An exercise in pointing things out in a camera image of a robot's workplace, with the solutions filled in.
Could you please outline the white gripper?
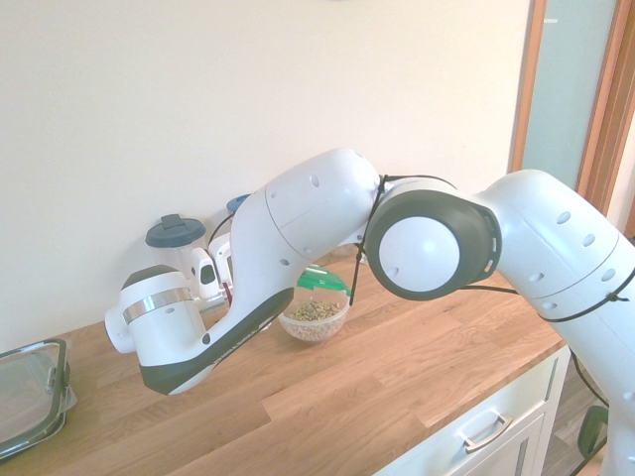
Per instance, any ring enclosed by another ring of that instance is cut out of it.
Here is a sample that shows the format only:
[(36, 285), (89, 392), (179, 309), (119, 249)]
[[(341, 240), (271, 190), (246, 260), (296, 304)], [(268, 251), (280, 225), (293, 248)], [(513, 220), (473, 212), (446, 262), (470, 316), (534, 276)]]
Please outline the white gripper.
[(230, 297), (233, 287), (230, 236), (221, 235), (211, 240), (207, 251), (216, 267), (217, 276), (225, 294)]

